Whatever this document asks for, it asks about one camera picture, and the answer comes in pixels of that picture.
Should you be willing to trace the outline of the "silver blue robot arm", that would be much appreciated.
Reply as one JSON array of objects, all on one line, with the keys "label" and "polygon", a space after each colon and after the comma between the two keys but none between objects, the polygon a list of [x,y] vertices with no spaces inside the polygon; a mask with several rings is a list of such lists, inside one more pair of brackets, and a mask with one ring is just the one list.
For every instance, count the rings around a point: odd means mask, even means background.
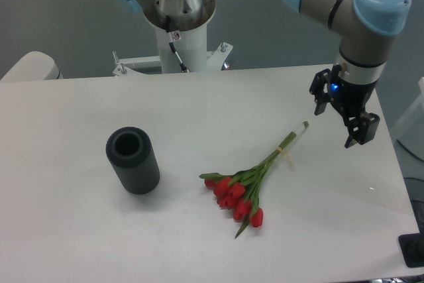
[{"label": "silver blue robot arm", "polygon": [[[119,0],[129,11],[142,12],[154,27],[164,73],[221,70],[230,52],[222,44],[206,49],[208,22],[215,0]],[[411,0],[283,0],[298,13],[341,36],[332,68],[315,75],[309,89],[315,114],[331,105],[348,131],[346,147],[371,141],[379,116],[366,103],[403,30]]]}]

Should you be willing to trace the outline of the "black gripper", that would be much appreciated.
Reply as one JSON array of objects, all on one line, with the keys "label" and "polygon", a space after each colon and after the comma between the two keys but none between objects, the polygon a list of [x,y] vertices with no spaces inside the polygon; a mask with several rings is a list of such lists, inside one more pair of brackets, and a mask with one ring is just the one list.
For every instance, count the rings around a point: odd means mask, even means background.
[{"label": "black gripper", "polygon": [[342,66],[336,64],[330,69],[324,69],[314,75],[309,92],[314,96],[314,115],[322,114],[328,103],[342,116],[348,130],[344,144],[350,148],[355,144],[364,145],[374,139],[380,117],[375,113],[365,111],[365,105],[370,99],[377,81],[370,84],[354,84],[343,80],[339,73]]}]

